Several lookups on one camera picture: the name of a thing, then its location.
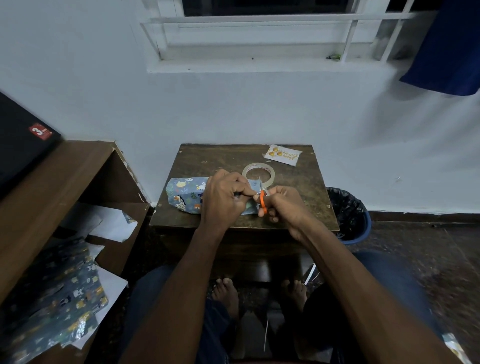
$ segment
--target blue trash can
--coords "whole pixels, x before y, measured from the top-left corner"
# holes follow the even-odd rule
[[[327,187],[327,192],[340,227],[337,238],[345,245],[365,240],[372,229],[372,220],[363,202],[339,188]]]

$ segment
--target wooden table top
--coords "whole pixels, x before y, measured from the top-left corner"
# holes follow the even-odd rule
[[[265,159],[263,154],[268,150],[266,144],[182,144],[173,162],[170,178],[208,177],[218,169],[242,173],[245,166],[251,163],[268,163],[275,171],[272,186],[283,185],[295,187],[307,208],[332,231],[338,230],[338,223],[330,199],[325,188],[324,179],[313,147],[286,147],[301,150],[297,165]],[[269,174],[260,169],[254,169],[247,175],[250,179],[268,180]],[[178,210],[168,203],[167,193],[163,188],[150,225],[164,228],[196,228],[200,223],[200,215],[189,214]],[[256,215],[241,215],[232,228],[239,229],[285,229],[283,224],[273,224]]]

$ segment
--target person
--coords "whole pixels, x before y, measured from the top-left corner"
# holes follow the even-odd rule
[[[151,271],[132,291],[121,364],[228,362],[222,339],[239,320],[237,291],[230,279],[219,279],[207,299],[206,287],[224,233],[252,197],[258,202],[239,173],[219,170],[208,179],[200,225],[182,259]],[[441,340],[425,293],[401,263],[380,252],[352,254],[295,188],[274,187],[264,203],[267,216],[260,209],[259,217],[283,221],[324,276],[309,299],[298,281],[282,286],[297,309],[286,322],[296,320],[314,347],[332,347],[332,363],[459,363]]]

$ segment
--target forearm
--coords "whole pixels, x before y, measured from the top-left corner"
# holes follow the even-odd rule
[[[200,226],[158,301],[132,338],[121,363],[188,364],[202,332],[206,289],[224,232]]]
[[[303,233],[370,363],[458,363],[322,223],[309,220]]]

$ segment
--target black trash bag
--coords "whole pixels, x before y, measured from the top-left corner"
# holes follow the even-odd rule
[[[366,228],[363,202],[339,188],[327,187],[327,192],[340,228],[336,237],[344,241],[358,238]]]

